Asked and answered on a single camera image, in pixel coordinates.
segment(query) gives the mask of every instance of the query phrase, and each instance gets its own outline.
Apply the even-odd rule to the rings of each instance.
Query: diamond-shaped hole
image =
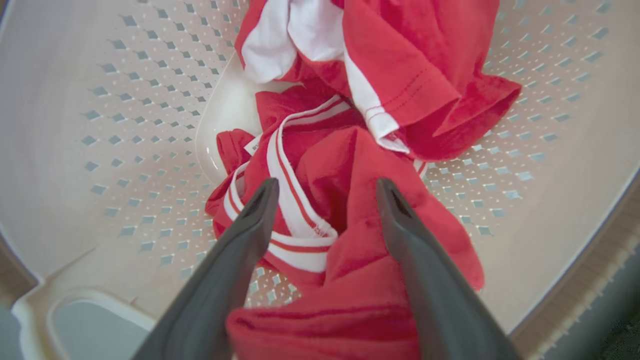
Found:
[[[96,163],[94,163],[94,162],[92,162],[92,161],[89,161],[89,162],[84,166],[84,168],[85,168],[85,169],[87,169],[89,172],[92,172],[92,171],[94,171],[95,169],[97,169],[99,166],[100,166],[100,165],[98,165],[98,164],[96,164]]]
[[[165,255],[160,258],[160,265],[169,265],[173,263],[173,254]]]

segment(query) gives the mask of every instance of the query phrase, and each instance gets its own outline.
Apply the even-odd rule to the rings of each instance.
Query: red stripe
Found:
[[[424,167],[427,166],[427,162],[423,162],[422,165],[420,165],[420,170],[418,170],[418,175],[420,175],[422,173],[422,171],[424,170]]]
[[[339,104],[342,104],[343,102],[344,102],[344,101],[342,101],[342,99],[337,99],[335,102],[333,102],[331,105],[329,105],[329,107],[328,107],[328,108],[325,108],[325,109],[322,109],[322,110],[318,110],[318,112],[316,112],[316,113],[306,114],[306,115],[302,115],[302,116],[300,116],[300,117],[296,117],[296,118],[293,118],[293,119],[289,119],[289,120],[287,120],[287,122],[284,124],[284,127],[289,126],[289,125],[287,125],[287,123],[288,123],[288,122],[290,122],[290,121],[298,120],[298,119],[306,119],[306,118],[308,118],[308,117],[314,117],[314,116],[316,116],[316,115],[320,115],[320,114],[322,114],[322,113],[324,113],[324,112],[326,112],[326,111],[329,111],[329,110],[330,110],[330,109],[332,109],[333,107],[338,106]]]
[[[240,209],[238,209],[238,207],[236,206],[235,202],[234,202],[234,198],[231,196],[231,186],[233,186],[235,184],[231,184],[229,186],[229,190],[227,192],[227,196],[229,197],[229,202],[231,203],[231,207],[236,211],[237,215],[240,215]]]
[[[283,244],[277,240],[271,239],[271,243],[273,245],[277,245],[278,247],[283,248],[284,250],[289,250],[291,252],[306,252],[309,254],[317,254],[319,252],[327,252],[329,251],[330,246],[295,246],[295,245],[287,245]]]
[[[305,219],[307,225],[309,225],[309,227],[311,227],[312,229],[317,229],[318,226],[316,225],[316,223],[311,220],[311,218],[309,217],[309,215],[307,214],[307,212],[305,211],[305,208],[302,206],[302,201],[300,201],[300,197],[298,196],[298,193],[296,192],[296,189],[293,187],[293,183],[291,181],[291,178],[289,177],[289,173],[287,172],[287,169],[284,168],[284,162],[282,162],[282,157],[280,157],[280,148],[278,146],[278,141],[280,139],[280,132],[281,129],[278,129],[278,132],[276,133],[276,154],[278,156],[278,162],[280,163],[280,167],[282,168],[282,172],[284,173],[284,177],[287,180],[287,184],[289,184],[289,188],[291,189],[291,193],[293,194],[294,199],[296,199],[296,203],[298,203],[298,207],[300,209],[300,213],[302,214],[302,217]]]
[[[326,111],[328,111],[329,109],[332,109],[334,106],[337,106],[338,104],[341,104],[342,101],[338,100],[335,101],[333,104],[331,104],[329,107],[322,109],[321,111],[317,112],[317,113],[311,113],[311,114],[307,114],[304,116],[300,116],[300,117],[296,117],[295,119],[289,119],[288,121],[291,120],[298,120],[298,119],[305,119],[308,117],[313,117],[316,115],[319,115],[321,113],[324,113]],[[309,215],[307,214],[307,212],[305,211],[304,206],[302,205],[302,201],[300,201],[300,197],[296,191],[296,189],[293,187],[293,182],[291,181],[291,177],[289,176],[289,173],[287,172],[287,169],[284,167],[284,162],[282,161],[282,157],[280,155],[280,146],[278,145],[281,142],[281,137],[282,137],[282,127],[278,128],[278,131],[276,132],[276,155],[278,156],[278,162],[280,164],[280,168],[282,169],[282,172],[284,173],[284,176],[287,180],[287,184],[289,185],[289,188],[291,189],[291,193],[293,194],[294,199],[296,199],[296,203],[298,204],[298,207],[300,209],[300,213],[302,214],[302,217],[305,219],[307,225],[309,225],[309,227],[311,227],[313,230],[318,228],[318,225],[311,220],[311,218],[309,217]]]

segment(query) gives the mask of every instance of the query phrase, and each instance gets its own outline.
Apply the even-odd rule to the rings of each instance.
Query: white stripe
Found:
[[[238,194],[238,185],[236,184],[236,182],[238,182],[237,180],[237,175],[239,172],[242,172],[246,169],[247,165],[249,165],[249,162],[247,161],[246,163],[240,165],[236,171],[234,171],[234,175],[231,178],[231,200],[234,202],[234,204],[236,205],[236,207],[238,208],[238,210],[242,211],[244,209],[244,204],[242,203],[242,200],[240,199],[240,195]]]
[[[284,245],[304,246],[304,247],[331,246],[333,245],[333,243],[335,243],[335,239],[336,239],[336,237],[294,238],[292,236],[286,236],[280,233],[276,233],[275,231],[271,233],[271,238],[277,242],[283,243]]]
[[[384,109],[369,80],[349,57],[346,46],[344,48],[344,67],[347,71],[347,80],[353,96],[353,103],[364,116],[367,127],[378,145],[389,150],[408,154],[409,148],[402,141],[393,141],[386,138],[387,135],[398,130],[400,125]]]
[[[291,0],[289,36],[311,61],[342,59],[344,10],[328,0]]]
[[[278,197],[278,207],[282,213],[282,218],[292,236],[296,238],[313,238],[316,237],[316,232],[311,229],[305,219],[300,213],[298,203],[293,197],[293,192],[289,187],[286,177],[284,176],[284,169],[280,167],[278,163],[278,156],[276,155],[276,136],[271,136],[267,144],[267,169],[269,170],[269,176],[278,179],[280,185],[280,196]]]
[[[326,102],[325,104],[329,104],[329,105],[333,105],[336,101],[332,101],[335,98],[340,99],[340,97],[334,96],[331,98],[331,100],[329,100],[328,102]],[[285,127],[289,127],[289,126],[294,126],[294,125],[307,125],[307,124],[315,124],[316,122],[320,122],[323,120],[326,120],[328,118],[334,117],[336,115],[338,115],[339,113],[342,113],[343,111],[347,111],[351,109],[351,106],[349,104],[347,104],[344,101],[341,101],[338,105],[335,105],[334,107],[330,108],[329,110],[324,110],[323,112],[311,116],[311,117],[303,117],[300,119],[291,119],[291,120],[284,120],[282,122],[282,124],[280,124],[280,127],[282,129],[284,129]]]
[[[326,119],[329,119],[331,117],[336,116],[339,113],[342,113],[343,111],[346,111],[348,109],[350,109],[351,107],[349,106],[349,104],[347,104],[346,102],[341,102],[340,104],[334,105],[336,103],[336,101],[338,101],[340,99],[340,97],[338,96],[334,96],[332,97],[329,101],[325,102],[324,104],[318,106],[316,109],[310,110],[310,111],[304,111],[302,113],[296,113],[296,114],[292,114],[289,115],[288,117],[286,117],[283,122],[280,124],[280,136],[282,136],[282,132],[284,131],[284,127],[287,125],[287,123],[289,123],[290,125],[300,125],[300,124],[313,124],[315,122],[320,122]],[[313,116],[310,117],[305,117],[305,115],[310,115],[310,114],[314,114],[317,111],[321,111],[320,113],[317,113]],[[277,160],[277,154],[274,154],[272,152],[269,152],[269,150],[271,150],[271,141],[277,139],[278,136],[278,132],[276,131],[275,133],[273,133],[271,135],[271,139],[269,139],[269,148],[267,151],[267,159],[269,160],[269,157],[271,156],[276,156],[276,158],[274,159],[275,163],[278,163]],[[316,223],[316,225],[318,226],[319,230],[322,233],[327,234],[329,237],[337,237],[338,233],[336,230],[334,230],[331,225],[326,222],[323,218],[321,218],[316,211],[313,209],[313,207],[311,206],[311,203],[309,203],[309,200],[307,199],[307,196],[305,195],[305,192],[302,190],[302,187],[300,186],[300,183],[298,182],[298,179],[296,178],[296,174],[293,171],[293,168],[291,167],[291,164],[289,163],[289,159],[287,158],[287,155],[284,152],[284,147],[282,145],[282,137],[279,138],[280,141],[276,141],[277,144],[277,151],[280,153],[280,157],[282,159],[282,163],[284,164],[284,171],[286,171],[289,175],[289,179],[291,179],[291,184],[293,185],[293,191],[296,192],[296,194],[298,195],[298,198],[300,199],[300,202],[302,204],[302,207],[304,209],[304,211],[307,212],[307,215],[309,216],[309,218]],[[299,217],[300,219],[298,221],[301,221],[307,228],[309,228],[307,222],[305,221],[305,219],[302,217],[302,214],[299,212],[298,207],[297,207],[297,202],[295,201],[295,198],[293,197],[293,194],[291,195],[294,203],[296,204],[295,208],[290,208],[290,207],[284,207],[284,206],[280,206],[280,211],[282,212],[283,217],[285,217],[285,219],[287,217]],[[308,236],[302,236],[302,235],[297,235],[294,234],[293,232],[291,233],[292,235],[294,235],[295,237],[308,237]]]
[[[298,51],[287,32],[289,0],[269,0],[241,49],[244,71],[258,84],[280,79],[293,65]]]
[[[274,243],[269,243],[268,250],[276,258],[294,268],[318,273],[326,270],[326,252],[293,252],[285,250]]]
[[[222,204],[229,219],[231,219],[231,221],[234,221],[238,217],[238,214],[231,206],[231,201],[229,201],[229,192],[225,192],[225,198],[222,200]]]

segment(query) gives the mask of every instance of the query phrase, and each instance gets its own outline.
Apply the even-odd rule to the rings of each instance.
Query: red clothing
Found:
[[[361,114],[339,96],[297,86],[256,98],[264,131],[257,152],[216,189],[206,210],[219,236],[263,180],[278,178],[264,262],[304,296],[284,307],[233,311],[227,331],[239,358],[416,358],[415,323],[400,267],[382,237],[376,180],[396,183],[480,288],[483,271],[464,227],[416,175],[424,164],[378,146]]]
[[[498,5],[256,0],[236,49],[256,82],[321,80],[353,98],[380,146],[449,160],[496,125],[520,92],[482,73]]]

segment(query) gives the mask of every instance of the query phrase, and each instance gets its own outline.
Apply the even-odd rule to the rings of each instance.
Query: perforated plastic surface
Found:
[[[215,244],[204,214],[224,177],[215,134],[258,129],[259,88],[243,82],[233,49],[247,7],[12,4],[0,42],[0,224],[46,280],[29,300],[43,315],[94,288],[157,317]],[[487,274],[481,296],[505,330],[637,168],[637,121],[620,111],[637,91],[635,68],[621,70],[637,54],[634,14],[633,0],[503,1],[485,71],[522,83],[522,96],[459,159],[429,164],[427,187],[471,234]],[[603,190],[580,202],[594,185]],[[300,295],[282,274],[254,277],[249,306]]]

